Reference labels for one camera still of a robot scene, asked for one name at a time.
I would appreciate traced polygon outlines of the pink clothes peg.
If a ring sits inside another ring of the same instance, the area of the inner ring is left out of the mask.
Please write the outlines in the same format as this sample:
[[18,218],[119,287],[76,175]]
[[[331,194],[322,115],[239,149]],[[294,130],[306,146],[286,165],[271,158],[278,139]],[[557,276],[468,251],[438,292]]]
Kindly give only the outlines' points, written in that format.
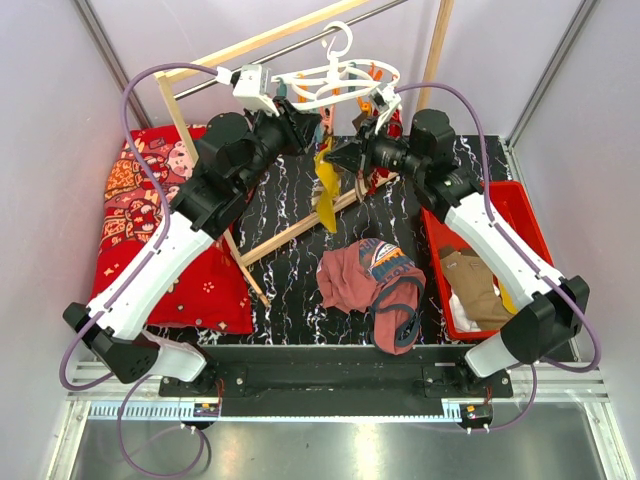
[[335,106],[325,106],[320,109],[320,114],[322,116],[322,135],[323,136],[332,136],[333,135],[333,125],[334,125],[334,111]]

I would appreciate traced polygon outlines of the red patterned sock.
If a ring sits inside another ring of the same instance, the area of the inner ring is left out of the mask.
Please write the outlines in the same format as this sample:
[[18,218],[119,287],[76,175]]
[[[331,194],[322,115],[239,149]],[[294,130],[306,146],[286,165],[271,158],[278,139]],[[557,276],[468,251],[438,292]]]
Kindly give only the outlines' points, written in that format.
[[[391,115],[387,124],[380,130],[380,134],[384,137],[397,139],[403,135],[403,124],[401,118],[401,112],[395,110]],[[381,179],[386,179],[390,175],[390,171],[383,167],[376,167],[373,173],[373,181],[378,182]]]

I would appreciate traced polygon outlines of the white plastic clip hanger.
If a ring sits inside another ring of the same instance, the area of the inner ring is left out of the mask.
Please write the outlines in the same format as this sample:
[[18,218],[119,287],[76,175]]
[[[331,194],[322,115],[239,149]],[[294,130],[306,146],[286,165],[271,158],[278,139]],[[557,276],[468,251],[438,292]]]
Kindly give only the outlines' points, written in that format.
[[323,39],[326,62],[317,67],[273,75],[271,82],[294,92],[298,100],[294,106],[299,110],[321,109],[342,102],[355,100],[360,104],[369,102],[371,91],[378,85],[390,84],[395,88],[401,78],[399,70],[381,60],[349,59],[353,33],[346,23],[333,21],[323,31],[332,27],[337,30],[331,40]]

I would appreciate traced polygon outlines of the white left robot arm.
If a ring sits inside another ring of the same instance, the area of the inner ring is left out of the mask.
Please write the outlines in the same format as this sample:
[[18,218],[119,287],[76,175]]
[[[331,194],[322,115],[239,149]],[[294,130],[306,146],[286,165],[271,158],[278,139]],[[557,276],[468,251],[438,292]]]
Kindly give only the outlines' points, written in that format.
[[213,117],[196,141],[199,159],[141,251],[89,304],[73,302],[62,317],[79,341],[123,384],[148,375],[181,381],[196,396],[215,386],[216,372],[202,350],[145,332],[149,314],[169,286],[246,210],[260,177],[281,156],[312,145],[318,113],[296,109],[284,97],[276,111]]

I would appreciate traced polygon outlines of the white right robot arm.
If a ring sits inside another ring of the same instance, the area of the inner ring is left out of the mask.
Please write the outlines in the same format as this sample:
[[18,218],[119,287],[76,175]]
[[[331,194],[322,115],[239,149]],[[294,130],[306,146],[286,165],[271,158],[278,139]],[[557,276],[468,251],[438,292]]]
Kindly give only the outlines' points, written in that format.
[[532,365],[586,327],[590,295],[579,276],[565,277],[520,238],[494,208],[490,185],[478,182],[453,158],[456,137],[448,116],[418,111],[408,136],[393,138],[375,117],[337,147],[327,161],[354,174],[380,167],[403,175],[420,204],[461,237],[507,288],[517,313],[497,333],[471,348],[454,371],[466,396],[486,389],[490,376],[516,364]]

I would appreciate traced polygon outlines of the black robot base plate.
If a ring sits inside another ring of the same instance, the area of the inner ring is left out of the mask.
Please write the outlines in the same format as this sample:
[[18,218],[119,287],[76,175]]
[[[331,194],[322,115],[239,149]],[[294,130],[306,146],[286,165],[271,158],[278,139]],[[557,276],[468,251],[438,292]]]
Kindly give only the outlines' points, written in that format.
[[452,419],[458,414],[447,400],[513,396],[505,371],[464,377],[467,350],[427,345],[393,356],[372,346],[215,346],[205,350],[203,386],[162,379],[159,394],[203,401],[220,393],[224,419]]

